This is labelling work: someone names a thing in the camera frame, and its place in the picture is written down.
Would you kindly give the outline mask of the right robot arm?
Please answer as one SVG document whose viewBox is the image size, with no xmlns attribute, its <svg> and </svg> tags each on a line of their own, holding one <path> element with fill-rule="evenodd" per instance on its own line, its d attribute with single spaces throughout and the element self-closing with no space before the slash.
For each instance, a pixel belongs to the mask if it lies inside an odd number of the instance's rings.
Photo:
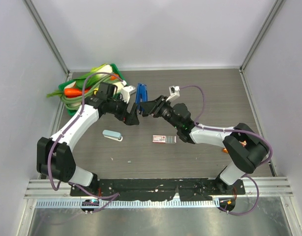
<svg viewBox="0 0 302 236">
<path fill-rule="evenodd" d="M 185 143 L 227 149 L 232 161 L 215 179 L 216 189 L 221 194 L 229 193 L 239 178 L 253 173 L 270 152 L 264 139 L 244 123 L 229 128 L 199 124 L 191 119 L 191 113 L 184 103 L 171 105 L 163 95 L 152 101 L 141 102 L 140 106 L 148 115 L 163 118 L 175 127 L 177 136 Z"/>
</svg>

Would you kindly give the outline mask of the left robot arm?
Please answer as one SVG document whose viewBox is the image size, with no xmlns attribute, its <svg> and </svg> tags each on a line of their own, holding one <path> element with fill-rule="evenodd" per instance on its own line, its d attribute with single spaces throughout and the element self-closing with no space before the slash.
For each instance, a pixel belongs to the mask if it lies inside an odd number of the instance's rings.
<svg viewBox="0 0 302 236">
<path fill-rule="evenodd" d="M 40 174 L 48 176 L 49 179 L 81 186 L 87 196 L 98 192 L 97 175 L 78 167 L 72 152 L 86 130 L 104 114 L 112 114 L 126 125 L 139 124 L 137 104 L 133 104 L 130 111 L 127 109 L 135 87 L 125 83 L 122 85 L 120 93 L 116 94 L 116 85 L 101 83 L 96 94 L 82 101 L 77 113 L 61 130 L 50 138 L 39 139 L 36 169 Z"/>
</svg>

